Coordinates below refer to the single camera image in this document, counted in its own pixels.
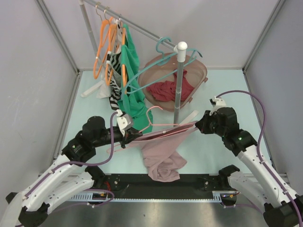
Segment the pink hanger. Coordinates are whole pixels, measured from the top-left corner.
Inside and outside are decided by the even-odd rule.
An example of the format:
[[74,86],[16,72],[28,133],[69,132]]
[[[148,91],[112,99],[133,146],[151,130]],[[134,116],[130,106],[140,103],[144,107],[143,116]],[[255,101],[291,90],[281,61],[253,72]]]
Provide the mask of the pink hanger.
[[147,119],[149,121],[149,124],[143,128],[140,132],[143,132],[145,131],[146,129],[148,129],[149,127],[151,126],[181,126],[181,125],[189,125],[190,122],[199,114],[199,111],[198,110],[193,110],[183,121],[181,121],[181,123],[167,123],[167,124],[155,124],[155,123],[151,123],[150,121],[150,118],[149,118],[149,112],[152,110],[152,109],[155,109],[155,108],[158,108],[160,110],[163,110],[163,108],[161,108],[160,106],[152,106],[150,107],[147,111],[146,111],[146,116],[147,116]]

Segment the mauve pink tank top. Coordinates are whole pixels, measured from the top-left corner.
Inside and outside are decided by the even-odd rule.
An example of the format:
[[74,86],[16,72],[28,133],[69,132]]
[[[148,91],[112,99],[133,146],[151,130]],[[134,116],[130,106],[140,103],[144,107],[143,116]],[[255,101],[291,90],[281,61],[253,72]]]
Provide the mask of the mauve pink tank top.
[[147,133],[129,144],[130,147],[140,148],[144,166],[152,180],[169,183],[180,179],[178,170],[187,161],[177,152],[177,148],[197,130],[195,123]]

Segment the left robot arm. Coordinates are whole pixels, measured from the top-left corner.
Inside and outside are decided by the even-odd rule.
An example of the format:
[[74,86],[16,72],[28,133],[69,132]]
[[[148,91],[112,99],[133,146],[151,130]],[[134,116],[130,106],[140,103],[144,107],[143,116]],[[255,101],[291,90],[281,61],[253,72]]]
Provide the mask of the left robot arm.
[[38,227],[74,195],[100,190],[105,174],[99,167],[111,160],[114,144],[118,142],[125,148],[142,135],[133,128],[132,118],[120,110],[111,115],[109,128],[102,117],[90,117],[34,183],[23,191],[7,195],[9,205],[0,225]]

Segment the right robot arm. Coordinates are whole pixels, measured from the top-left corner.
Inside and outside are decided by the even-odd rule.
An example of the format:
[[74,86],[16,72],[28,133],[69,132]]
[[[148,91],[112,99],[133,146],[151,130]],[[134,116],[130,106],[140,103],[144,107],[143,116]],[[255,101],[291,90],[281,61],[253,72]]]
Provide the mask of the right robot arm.
[[218,184],[224,190],[239,191],[258,208],[269,227],[301,227],[303,197],[292,189],[265,160],[253,136],[240,128],[231,107],[205,111],[195,126],[202,134],[216,134],[252,173],[249,179],[234,165],[219,171]]

